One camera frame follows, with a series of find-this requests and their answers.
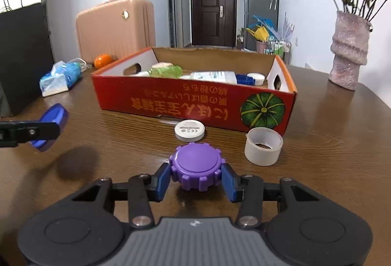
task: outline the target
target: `orange fruit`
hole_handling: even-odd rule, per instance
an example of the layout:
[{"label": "orange fruit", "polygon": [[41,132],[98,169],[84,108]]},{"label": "orange fruit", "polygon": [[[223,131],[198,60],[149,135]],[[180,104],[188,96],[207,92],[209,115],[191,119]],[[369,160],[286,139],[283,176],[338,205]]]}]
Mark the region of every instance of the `orange fruit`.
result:
[{"label": "orange fruit", "polygon": [[94,61],[94,66],[96,69],[100,69],[103,66],[106,66],[110,64],[113,61],[110,55],[108,54],[101,54],[98,55]]}]

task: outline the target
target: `pink suitcase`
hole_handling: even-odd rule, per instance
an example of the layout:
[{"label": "pink suitcase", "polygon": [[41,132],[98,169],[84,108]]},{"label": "pink suitcase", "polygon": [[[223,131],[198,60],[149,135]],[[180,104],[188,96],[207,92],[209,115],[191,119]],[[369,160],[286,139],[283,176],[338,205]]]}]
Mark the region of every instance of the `pink suitcase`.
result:
[{"label": "pink suitcase", "polygon": [[93,62],[100,54],[114,59],[156,46],[153,4],[148,0],[110,0],[76,17],[80,55]]}]

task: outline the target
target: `red cardboard box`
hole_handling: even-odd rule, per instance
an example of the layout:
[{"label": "red cardboard box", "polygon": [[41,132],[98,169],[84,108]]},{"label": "red cardboard box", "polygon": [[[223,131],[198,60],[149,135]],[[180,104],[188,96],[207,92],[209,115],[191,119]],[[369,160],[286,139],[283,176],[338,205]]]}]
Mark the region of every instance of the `red cardboard box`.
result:
[{"label": "red cardboard box", "polygon": [[[259,87],[129,76],[158,62],[170,62],[186,71],[261,73],[267,81]],[[281,135],[297,95],[281,58],[237,50],[147,48],[95,71],[92,78],[104,110],[196,119],[206,126],[238,131],[268,127]]]}]

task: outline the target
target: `gray refrigerator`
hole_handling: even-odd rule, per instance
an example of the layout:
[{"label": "gray refrigerator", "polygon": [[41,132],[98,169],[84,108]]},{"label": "gray refrigerator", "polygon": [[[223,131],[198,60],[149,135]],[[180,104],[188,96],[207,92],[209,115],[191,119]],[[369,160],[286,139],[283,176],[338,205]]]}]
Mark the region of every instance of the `gray refrigerator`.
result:
[{"label": "gray refrigerator", "polygon": [[[274,9],[275,0],[273,0],[272,7],[270,9],[271,0],[244,0],[244,28],[250,27],[252,24],[257,23],[257,20],[253,18],[253,15],[258,15],[267,19],[271,19],[275,29],[278,29],[278,8],[279,1],[277,1],[277,7]],[[248,32],[244,32],[244,44],[245,49],[256,51],[257,43],[253,36]]]}]

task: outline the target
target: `dark brown door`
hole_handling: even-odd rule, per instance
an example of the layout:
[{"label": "dark brown door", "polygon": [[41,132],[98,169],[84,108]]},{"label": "dark brown door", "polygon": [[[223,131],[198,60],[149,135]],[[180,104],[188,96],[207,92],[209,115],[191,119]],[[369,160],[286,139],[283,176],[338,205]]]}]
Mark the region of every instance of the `dark brown door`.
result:
[{"label": "dark brown door", "polygon": [[192,44],[235,46],[236,0],[192,0]]}]

